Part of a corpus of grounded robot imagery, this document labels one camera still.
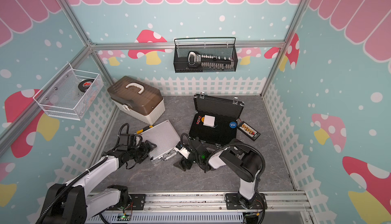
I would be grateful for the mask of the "silver poker set case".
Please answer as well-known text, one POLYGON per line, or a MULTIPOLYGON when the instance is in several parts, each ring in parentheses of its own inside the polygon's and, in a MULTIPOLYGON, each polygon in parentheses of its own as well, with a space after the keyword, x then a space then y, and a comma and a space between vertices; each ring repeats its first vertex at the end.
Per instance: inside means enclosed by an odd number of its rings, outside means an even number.
POLYGON ((140 135, 143 140, 156 145, 156 148, 149 153, 149 158, 154 165, 167 161, 177 154, 174 148, 180 142, 180 137, 169 120, 153 126, 140 135))

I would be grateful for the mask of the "black poker set case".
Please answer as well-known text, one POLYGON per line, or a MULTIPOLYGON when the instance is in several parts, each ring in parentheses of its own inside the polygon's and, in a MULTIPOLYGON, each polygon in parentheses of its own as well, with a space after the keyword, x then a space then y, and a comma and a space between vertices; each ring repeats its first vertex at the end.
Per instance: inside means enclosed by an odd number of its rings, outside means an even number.
POLYGON ((225 146, 236 138, 237 129, 230 128, 229 123, 237 122, 244 109, 244 102, 239 101, 237 97, 225 99, 203 92, 195 94, 193 101, 196 114, 188 134, 190 138, 215 146, 225 146), (215 117, 214 127, 203 125, 205 115, 215 117))

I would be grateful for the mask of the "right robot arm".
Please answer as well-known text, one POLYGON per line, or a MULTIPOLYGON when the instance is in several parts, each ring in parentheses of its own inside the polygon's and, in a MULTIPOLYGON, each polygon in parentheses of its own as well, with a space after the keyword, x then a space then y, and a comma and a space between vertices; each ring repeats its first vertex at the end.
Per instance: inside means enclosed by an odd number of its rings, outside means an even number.
POLYGON ((266 163, 263 155, 253 146, 235 138, 227 145, 212 151, 198 139, 190 139, 189 135, 184 133, 174 150, 182 155, 182 159, 174 166, 184 172, 193 165, 198 165, 205 173, 227 166, 240 178, 238 193, 225 195, 227 209, 267 209, 265 195, 258 192, 266 163))

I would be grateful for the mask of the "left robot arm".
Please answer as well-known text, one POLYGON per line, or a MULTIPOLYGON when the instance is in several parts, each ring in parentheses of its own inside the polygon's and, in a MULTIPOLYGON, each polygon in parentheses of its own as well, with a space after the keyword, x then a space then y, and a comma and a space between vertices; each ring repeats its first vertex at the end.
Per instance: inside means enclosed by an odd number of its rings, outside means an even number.
POLYGON ((83 224, 94 216, 101 216, 110 207, 122 211, 132 209, 134 201, 126 186, 114 184, 99 194, 89 194, 107 176, 122 166, 129 170, 129 161, 134 161, 136 165, 141 164, 156 147, 156 144, 143 139, 140 134, 129 133, 129 124, 123 124, 113 149, 104 152, 96 164, 74 179, 63 184, 56 183, 48 189, 36 222, 83 224))

